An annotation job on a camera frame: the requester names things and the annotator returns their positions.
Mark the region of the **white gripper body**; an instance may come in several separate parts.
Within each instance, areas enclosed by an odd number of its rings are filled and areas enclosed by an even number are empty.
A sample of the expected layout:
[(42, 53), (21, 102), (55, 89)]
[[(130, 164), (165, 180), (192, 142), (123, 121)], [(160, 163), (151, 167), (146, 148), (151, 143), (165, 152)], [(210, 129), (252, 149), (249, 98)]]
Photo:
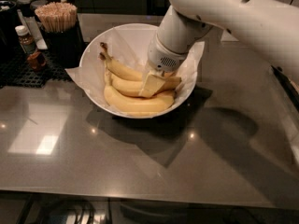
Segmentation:
[(161, 37), (156, 34), (149, 43), (148, 63), (152, 69), (174, 72), (188, 55), (188, 40), (180, 35)]

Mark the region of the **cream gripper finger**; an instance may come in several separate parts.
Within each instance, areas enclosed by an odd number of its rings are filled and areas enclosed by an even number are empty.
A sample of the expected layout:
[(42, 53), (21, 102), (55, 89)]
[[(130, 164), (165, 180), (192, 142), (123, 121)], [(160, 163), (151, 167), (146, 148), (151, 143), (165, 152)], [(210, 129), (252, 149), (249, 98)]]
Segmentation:
[(150, 71), (143, 80), (139, 95), (141, 97), (152, 97), (165, 83), (165, 78), (156, 71)]
[(146, 77), (147, 75), (149, 74), (151, 70), (151, 66), (150, 66), (150, 63), (149, 62), (146, 62), (145, 65), (144, 65), (144, 68), (142, 70), (142, 80), (145, 81), (146, 80)]

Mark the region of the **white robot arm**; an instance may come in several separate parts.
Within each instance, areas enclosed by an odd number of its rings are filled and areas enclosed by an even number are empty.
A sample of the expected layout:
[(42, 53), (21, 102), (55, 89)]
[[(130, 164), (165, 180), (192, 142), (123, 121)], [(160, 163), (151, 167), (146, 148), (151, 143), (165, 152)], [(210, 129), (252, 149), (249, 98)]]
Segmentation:
[(169, 0), (170, 7), (149, 43), (149, 72), (140, 95), (153, 96), (164, 74), (179, 69), (195, 41), (213, 25), (299, 78), (299, 7), (276, 0)]

